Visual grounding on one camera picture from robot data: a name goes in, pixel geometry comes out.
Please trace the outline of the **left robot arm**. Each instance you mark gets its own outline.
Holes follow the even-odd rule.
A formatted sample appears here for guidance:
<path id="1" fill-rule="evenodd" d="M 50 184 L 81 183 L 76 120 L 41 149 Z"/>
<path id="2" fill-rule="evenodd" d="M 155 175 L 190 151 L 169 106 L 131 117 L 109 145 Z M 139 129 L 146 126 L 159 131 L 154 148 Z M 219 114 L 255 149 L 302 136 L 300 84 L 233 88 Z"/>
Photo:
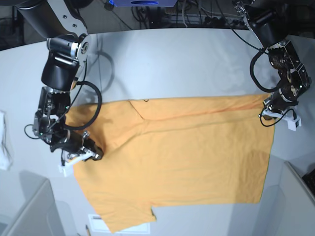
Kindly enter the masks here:
<path id="1" fill-rule="evenodd" d="M 263 101 L 259 118 L 279 121 L 298 105 L 298 98 L 312 83 L 288 39 L 296 26 L 293 11 L 297 10 L 297 5 L 290 0 L 235 0 L 233 5 L 262 45 L 250 63 L 253 82 L 261 91 L 270 94 Z M 269 63 L 280 77 L 273 88 L 264 87 L 254 74 L 254 66 L 263 53 L 268 54 Z"/>

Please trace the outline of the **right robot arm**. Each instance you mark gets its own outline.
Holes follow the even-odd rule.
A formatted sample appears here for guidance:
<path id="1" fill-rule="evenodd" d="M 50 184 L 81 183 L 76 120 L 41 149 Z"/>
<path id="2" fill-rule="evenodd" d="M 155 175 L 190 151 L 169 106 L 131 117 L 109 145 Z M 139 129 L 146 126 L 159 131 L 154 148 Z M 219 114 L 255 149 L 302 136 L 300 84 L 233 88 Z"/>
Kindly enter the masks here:
<path id="1" fill-rule="evenodd" d="M 100 112 L 102 95 L 93 83 L 79 80 L 80 75 L 87 72 L 91 42 L 86 23 L 71 0 L 20 0 L 15 6 L 47 39 L 49 51 L 41 76 L 44 86 L 32 126 L 36 139 L 48 144 L 51 152 L 57 149 L 67 152 L 69 158 L 100 160 L 103 150 L 89 138 L 86 129 Z M 83 85 L 96 92 L 98 104 L 95 114 L 83 125 L 67 125 L 66 114 L 74 103 L 70 92 Z"/>

